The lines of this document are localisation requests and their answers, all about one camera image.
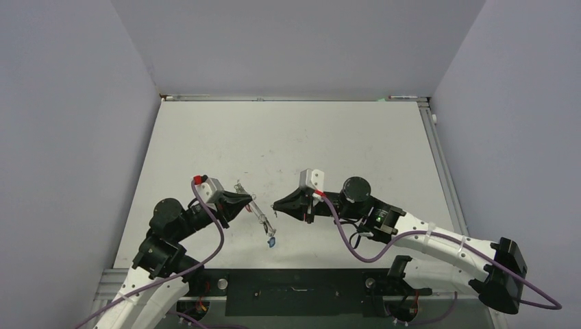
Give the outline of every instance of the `white bracket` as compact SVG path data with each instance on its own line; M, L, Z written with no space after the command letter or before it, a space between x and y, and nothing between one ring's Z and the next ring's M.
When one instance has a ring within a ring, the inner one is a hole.
M308 187L323 192L325 190L324 182L325 173L323 171L309 168L301 171L299 188ZM323 198L316 193L313 193L312 196L318 201L323 201Z

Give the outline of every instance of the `metal frame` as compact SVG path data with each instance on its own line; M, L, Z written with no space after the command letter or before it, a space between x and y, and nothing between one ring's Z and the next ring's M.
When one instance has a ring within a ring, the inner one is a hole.
M377 101L375 99L354 99L353 97L215 97L210 95L162 95L161 97L162 101ZM438 138L432 111L429 107L430 105L428 103L428 98L420 97L418 99L399 99L393 101L414 101L418 103L420 116L423 121L430 149L432 150L432 155L434 156L436 170L438 171L438 176L440 177L440 183L444 192L446 204L448 206L448 211L452 219L452 225L456 232L463 235L469 235L468 227L464 220L460 202L458 200L458 195L456 194L456 189L454 188L454 183L452 182L452 176L450 175L440 140ZM95 312L99 308L105 306L108 301L114 298L117 291L119 290L119 287L121 286L121 283L125 279L126 273L127 269L106 269L103 271L101 281L99 282L97 292L95 293L91 312ZM496 312L492 309L489 310L494 328L507 329L508 322L506 321L504 314ZM97 323L97 319L98 317L90 321L86 327L93 328L95 323Z
M458 195L454 188L454 182L452 182L452 176L450 175L450 170L448 169L446 159L444 158L440 139L436 132L436 124L433 120L432 111L427 106L419 106L419 112L425 128L425 133L428 135L428 142L432 149L432 155L434 156L434 162L436 163L436 169L438 170L438 176L440 177L440 183L444 191L444 198L448 205L448 211L450 211L454 230L463 235L469 235L468 227L464 220L464 215L462 214L462 208L460 207L460 201L458 200Z

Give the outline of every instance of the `red connector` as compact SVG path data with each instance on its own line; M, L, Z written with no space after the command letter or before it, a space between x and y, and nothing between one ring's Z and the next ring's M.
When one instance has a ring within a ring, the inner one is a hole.
M200 185L201 183L202 183L201 176L200 175L194 176L194 184Z

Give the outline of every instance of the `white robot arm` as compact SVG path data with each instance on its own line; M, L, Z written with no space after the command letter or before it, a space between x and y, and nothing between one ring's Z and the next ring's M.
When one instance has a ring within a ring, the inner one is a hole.
M192 188L205 204L213 205L209 211L223 228L228 228L228 222L252 201L250 195L224 191L218 180L206 176L196 176ZM210 214L195 201L187 209L176 199L157 204L133 266L95 328L152 329L188 293L188 283L209 259L201 264L187 256L180 241L212 223Z
M395 266L403 267L400 279L414 289L470 293L500 312L518 312L527 267L514 241L501 238L494 243L438 228L434 223L374 198L371 186L361 177L348 178L339 193L324 191L324 177L324 172L316 169L301 172L299 188L274 202L273 209L306 223L312 223L315 216L333 217L350 252L366 263L380 259L394 244L446 263L427 265L414 260L417 263L413 266L407 262ZM386 247L376 257L361 257L348 242L340 218L357 221L360 236L385 243Z

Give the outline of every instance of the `white wall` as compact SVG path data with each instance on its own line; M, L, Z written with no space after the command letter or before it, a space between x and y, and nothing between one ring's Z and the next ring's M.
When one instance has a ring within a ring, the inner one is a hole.
M112 264L159 97L108 0L0 3L0 327L70 328Z
M161 93L431 95L484 0L112 0Z
M516 240L563 304L521 306L513 328L578 328L580 17L578 0L487 1L432 99L470 233Z

